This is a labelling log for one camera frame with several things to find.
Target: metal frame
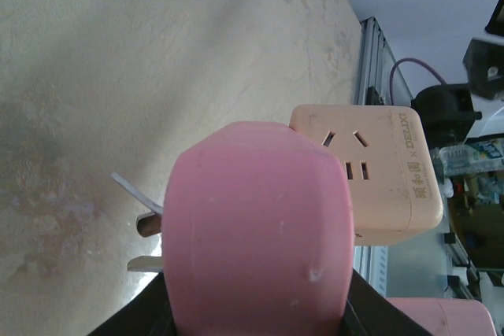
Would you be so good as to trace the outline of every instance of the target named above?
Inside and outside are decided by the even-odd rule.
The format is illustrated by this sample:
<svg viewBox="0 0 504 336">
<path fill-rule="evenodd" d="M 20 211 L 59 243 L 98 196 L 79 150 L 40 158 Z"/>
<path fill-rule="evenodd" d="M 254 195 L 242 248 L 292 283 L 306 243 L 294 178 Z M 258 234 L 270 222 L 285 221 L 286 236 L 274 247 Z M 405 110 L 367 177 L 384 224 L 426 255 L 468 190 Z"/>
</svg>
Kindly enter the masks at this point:
<svg viewBox="0 0 504 336">
<path fill-rule="evenodd" d="M 385 39 L 374 18 L 361 23 L 361 56 L 358 66 L 354 104 L 365 105 L 368 88 L 381 90 L 383 69 L 383 49 Z M 356 246 L 354 248 L 354 269 L 381 295 L 387 294 L 387 253 L 386 246 Z"/>
<path fill-rule="evenodd" d="M 448 275 L 448 286 L 454 291 L 455 296 L 460 299 L 476 299 L 469 288 L 462 283 L 457 275 Z"/>
<path fill-rule="evenodd" d="M 462 242 L 454 232 L 447 232 L 443 236 L 444 244 L 448 247 L 448 253 L 455 266 L 466 267 L 469 278 L 472 281 L 480 279 L 478 271 L 473 262 L 469 259 L 469 255 L 464 249 Z"/>
</svg>

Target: water bottle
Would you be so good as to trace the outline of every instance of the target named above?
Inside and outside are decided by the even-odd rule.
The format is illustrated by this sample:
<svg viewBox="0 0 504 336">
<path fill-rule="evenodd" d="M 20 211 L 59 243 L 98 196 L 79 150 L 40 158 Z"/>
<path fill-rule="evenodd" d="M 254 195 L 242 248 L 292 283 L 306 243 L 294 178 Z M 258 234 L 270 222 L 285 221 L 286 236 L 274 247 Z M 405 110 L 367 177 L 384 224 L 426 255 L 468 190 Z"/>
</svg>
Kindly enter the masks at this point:
<svg viewBox="0 0 504 336">
<path fill-rule="evenodd" d="M 504 138 L 443 147 L 439 159 L 445 176 L 467 175 L 504 169 Z"/>
</svg>

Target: power socket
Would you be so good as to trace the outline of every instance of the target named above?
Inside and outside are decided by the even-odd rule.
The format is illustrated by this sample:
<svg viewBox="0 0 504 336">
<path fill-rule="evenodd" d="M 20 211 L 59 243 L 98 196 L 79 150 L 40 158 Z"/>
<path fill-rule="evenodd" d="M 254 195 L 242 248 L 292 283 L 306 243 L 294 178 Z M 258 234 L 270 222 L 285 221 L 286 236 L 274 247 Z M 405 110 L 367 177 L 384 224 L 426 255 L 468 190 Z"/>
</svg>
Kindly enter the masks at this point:
<svg viewBox="0 0 504 336">
<path fill-rule="evenodd" d="M 443 218 L 420 117 L 411 108 L 300 105 L 289 126 L 328 148 L 346 169 L 355 245 L 389 246 Z"/>
</svg>

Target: socket hole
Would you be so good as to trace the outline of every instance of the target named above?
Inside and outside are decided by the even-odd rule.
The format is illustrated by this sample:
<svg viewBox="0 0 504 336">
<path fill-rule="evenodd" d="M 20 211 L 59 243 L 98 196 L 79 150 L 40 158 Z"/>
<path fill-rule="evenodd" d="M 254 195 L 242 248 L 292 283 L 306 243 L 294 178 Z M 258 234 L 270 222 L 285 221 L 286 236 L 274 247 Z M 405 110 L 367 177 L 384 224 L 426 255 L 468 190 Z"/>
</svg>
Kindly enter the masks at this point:
<svg viewBox="0 0 504 336">
<path fill-rule="evenodd" d="M 324 142 L 322 143 L 322 146 L 329 147 L 331 144 L 332 139 L 334 138 L 334 134 L 332 131 L 329 131 L 328 136 L 325 137 Z"/>
<path fill-rule="evenodd" d="M 349 180 L 353 180 L 354 179 L 354 173 L 352 172 L 352 164 L 345 162 L 345 166 L 346 166 L 346 177 Z"/>
<path fill-rule="evenodd" d="M 362 135 L 361 133 L 359 133 L 358 131 L 354 132 L 354 135 L 355 135 L 355 138 L 357 138 L 357 140 L 364 146 L 364 147 L 367 147 L 369 146 L 369 143 L 367 143 L 365 141 L 364 138 L 362 138 Z"/>
<path fill-rule="evenodd" d="M 362 168 L 362 178 L 364 180 L 369 180 L 368 163 L 366 161 L 361 162 Z"/>
</svg>

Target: metal prong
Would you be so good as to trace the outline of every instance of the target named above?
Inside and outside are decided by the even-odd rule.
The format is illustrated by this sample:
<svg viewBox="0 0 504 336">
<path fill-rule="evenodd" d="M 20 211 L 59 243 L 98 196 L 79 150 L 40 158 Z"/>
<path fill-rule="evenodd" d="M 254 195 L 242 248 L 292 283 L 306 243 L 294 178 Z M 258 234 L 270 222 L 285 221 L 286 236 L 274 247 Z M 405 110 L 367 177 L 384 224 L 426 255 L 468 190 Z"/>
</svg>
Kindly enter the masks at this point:
<svg viewBox="0 0 504 336">
<path fill-rule="evenodd" d="M 127 190 L 134 198 L 142 202 L 149 210 L 155 212 L 156 214 L 162 215 L 163 208 L 148 198 L 145 194 L 136 189 L 133 185 L 128 183 L 125 179 L 120 177 L 116 172 L 112 174 L 112 178 L 121 185 L 125 190 Z"/>
<path fill-rule="evenodd" d="M 128 262 L 128 271 L 161 273 L 163 259 L 158 256 L 138 256 Z"/>
<path fill-rule="evenodd" d="M 161 217 L 155 212 L 147 212 L 136 218 L 136 230 L 144 238 L 161 232 Z"/>
</svg>

